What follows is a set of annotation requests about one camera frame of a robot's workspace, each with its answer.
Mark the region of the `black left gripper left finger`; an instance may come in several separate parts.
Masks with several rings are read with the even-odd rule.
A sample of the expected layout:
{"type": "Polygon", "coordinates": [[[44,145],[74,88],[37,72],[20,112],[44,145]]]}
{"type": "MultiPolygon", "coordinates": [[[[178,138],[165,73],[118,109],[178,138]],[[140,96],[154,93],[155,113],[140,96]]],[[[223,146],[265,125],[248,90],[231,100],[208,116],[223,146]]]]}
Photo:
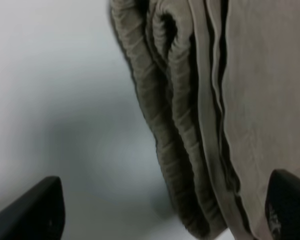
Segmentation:
{"type": "Polygon", "coordinates": [[[65,228],[62,181],[48,176],[0,211],[0,240],[60,240],[65,228]]]}

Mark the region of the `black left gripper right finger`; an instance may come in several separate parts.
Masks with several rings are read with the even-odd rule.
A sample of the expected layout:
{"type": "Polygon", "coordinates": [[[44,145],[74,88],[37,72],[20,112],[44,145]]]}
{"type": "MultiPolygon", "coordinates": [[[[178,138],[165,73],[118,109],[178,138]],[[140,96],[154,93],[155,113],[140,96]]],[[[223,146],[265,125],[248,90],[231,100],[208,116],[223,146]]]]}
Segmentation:
{"type": "Polygon", "coordinates": [[[300,178],[283,169],[271,173],[265,215],[274,240],[300,240],[300,178]]]}

